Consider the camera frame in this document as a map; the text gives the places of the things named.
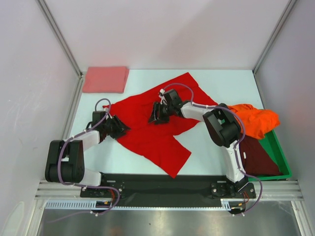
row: gray floor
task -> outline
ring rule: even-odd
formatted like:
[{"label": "gray floor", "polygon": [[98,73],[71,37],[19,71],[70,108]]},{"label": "gray floor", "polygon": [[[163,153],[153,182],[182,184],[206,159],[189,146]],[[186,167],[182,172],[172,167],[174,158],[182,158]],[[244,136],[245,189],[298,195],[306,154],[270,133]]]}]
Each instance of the gray floor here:
[{"label": "gray floor", "polygon": [[[45,210],[43,221],[73,210]],[[245,217],[226,211],[113,210],[104,216],[78,214],[44,223],[44,236],[299,236],[290,202],[260,202]]]}]

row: white table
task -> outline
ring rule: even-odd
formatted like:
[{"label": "white table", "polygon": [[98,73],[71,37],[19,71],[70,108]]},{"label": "white table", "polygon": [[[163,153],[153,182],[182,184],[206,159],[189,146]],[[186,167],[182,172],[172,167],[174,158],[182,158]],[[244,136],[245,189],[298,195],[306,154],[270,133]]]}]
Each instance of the white table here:
[{"label": "white table", "polygon": [[[81,132],[92,120],[95,103],[108,98],[112,103],[145,92],[165,81],[189,72],[213,100],[234,105],[250,103],[262,109],[258,89],[250,70],[131,70],[125,92],[83,93],[77,109],[71,135]],[[175,136],[191,156],[179,175],[224,175],[225,164],[221,149],[216,146],[200,122],[194,128]],[[85,165],[104,173],[166,174],[160,167],[143,156],[135,154],[107,137],[101,144],[84,153]]]}]

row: crumpled orange fabric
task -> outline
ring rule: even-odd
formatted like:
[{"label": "crumpled orange fabric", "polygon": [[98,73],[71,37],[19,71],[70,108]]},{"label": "crumpled orange fabric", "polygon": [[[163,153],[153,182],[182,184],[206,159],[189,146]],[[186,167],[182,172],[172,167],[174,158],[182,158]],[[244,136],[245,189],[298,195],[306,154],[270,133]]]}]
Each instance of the crumpled orange fabric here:
[{"label": "crumpled orange fabric", "polygon": [[271,110],[259,110],[250,104],[229,106],[229,109],[241,118],[246,135],[256,139],[263,139],[266,133],[280,125],[278,114]]}]

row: purple cable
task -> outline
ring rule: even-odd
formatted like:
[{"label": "purple cable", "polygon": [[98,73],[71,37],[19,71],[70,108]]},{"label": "purple cable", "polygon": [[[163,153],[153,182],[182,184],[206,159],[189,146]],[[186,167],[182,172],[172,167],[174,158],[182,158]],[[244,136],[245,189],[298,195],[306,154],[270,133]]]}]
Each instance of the purple cable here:
[{"label": "purple cable", "polygon": [[234,112],[232,112],[230,109],[228,109],[228,108],[226,108],[226,107],[205,106],[205,105],[196,104],[196,103],[191,103],[191,104],[192,104],[194,107],[199,107],[199,108],[206,108],[206,109],[208,109],[208,108],[210,108],[210,109],[222,109],[222,110],[228,111],[228,112],[230,112],[232,115],[234,115],[234,116],[237,118],[237,120],[240,122],[241,127],[242,127],[242,129],[243,129],[243,135],[242,135],[242,137],[239,139],[239,141],[237,141],[236,144],[234,145],[234,152],[235,152],[237,167],[238,167],[238,169],[240,170],[240,172],[241,172],[243,175],[245,175],[245,176],[247,176],[247,177],[250,177],[250,178],[255,178],[255,179],[259,182],[259,184],[260,184],[260,192],[259,192],[259,195],[258,195],[257,200],[255,201],[255,203],[254,203],[250,208],[248,208],[247,210],[245,210],[243,213],[250,211],[250,210],[260,201],[260,199],[261,199],[261,195],[262,195],[262,182],[261,182],[261,180],[260,180],[259,178],[257,178],[256,176],[249,175],[249,174],[247,174],[247,173],[245,173],[244,171],[241,170],[241,165],[240,165],[240,162],[239,162],[239,160],[238,160],[238,155],[237,155],[237,150],[236,150],[236,148],[237,148],[237,145],[239,145],[239,143],[242,142],[242,140],[245,138],[245,135],[246,135],[246,130],[245,130],[245,125],[244,125],[244,123],[242,122],[241,118],[240,118],[238,115],[236,115]]},{"label": "purple cable", "polygon": [[[57,164],[57,172],[58,172],[58,179],[60,181],[61,184],[63,185],[72,185],[72,183],[66,183],[63,181],[62,179],[62,175],[61,175],[61,160],[62,160],[62,157],[63,157],[63,153],[64,153],[64,150],[66,148],[66,146],[68,145],[68,143],[75,139],[75,138],[78,138],[80,137],[81,135],[85,134],[85,133],[88,133],[90,131],[92,131],[93,129],[95,129],[95,127],[97,127],[98,125],[100,125],[107,117],[107,115],[109,114],[109,111],[110,111],[110,108],[111,108],[111,102],[107,99],[107,98],[102,98],[101,100],[98,100],[98,102],[95,104],[95,111],[97,110],[97,105],[101,102],[101,101],[107,101],[109,103],[109,106],[108,106],[108,110],[105,114],[105,116],[97,123],[95,124],[92,128],[90,129],[87,129],[79,134],[76,134],[75,136],[67,139],[67,141],[64,143],[63,147],[61,148],[61,151],[60,151],[60,154],[59,154],[59,159],[58,159],[58,164]],[[88,188],[103,188],[103,189],[112,189],[114,190],[116,193],[117,193],[117,200],[115,201],[114,204],[112,204],[111,207],[109,207],[107,210],[105,210],[104,212],[101,212],[101,213],[97,213],[98,215],[104,215],[106,214],[109,210],[111,210],[113,207],[115,207],[120,199],[120,193],[119,191],[116,189],[116,188],[113,188],[113,187],[107,187],[107,186],[85,186],[85,185],[81,185],[81,184],[75,184],[75,186],[78,186],[78,187],[88,187]],[[55,223],[57,221],[60,221],[60,220],[63,220],[63,219],[66,219],[68,217],[71,217],[71,216],[74,216],[74,215],[78,215],[78,214],[81,214],[81,213],[90,213],[89,211],[79,211],[79,212],[76,212],[76,213],[73,213],[73,214],[70,214],[70,215],[67,215],[67,216],[64,216],[64,217],[61,217],[59,219],[56,219],[56,220],[52,220],[52,221],[48,221],[47,223]]]},{"label": "purple cable", "polygon": [[191,99],[190,99],[190,102],[193,101],[193,91],[192,91],[192,89],[191,89],[190,87],[188,87],[187,85],[184,85],[184,84],[182,84],[182,83],[172,83],[172,84],[169,84],[169,85],[165,86],[165,87],[163,88],[163,90],[165,91],[168,87],[173,86],[173,85],[180,85],[180,86],[184,86],[184,87],[188,88],[188,89],[191,91]]}]

